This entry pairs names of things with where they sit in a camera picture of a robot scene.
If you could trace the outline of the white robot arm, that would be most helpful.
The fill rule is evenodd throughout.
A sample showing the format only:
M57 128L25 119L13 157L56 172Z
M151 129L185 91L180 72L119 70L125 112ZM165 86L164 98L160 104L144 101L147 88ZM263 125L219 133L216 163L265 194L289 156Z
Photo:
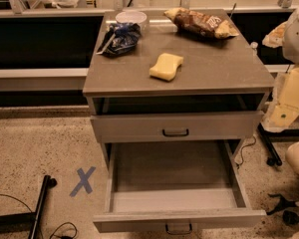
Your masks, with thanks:
M273 101L261 121L269 132L286 130L299 117L299 6L287 21L271 30L262 44L270 48L282 48L283 57L293 66L275 79Z

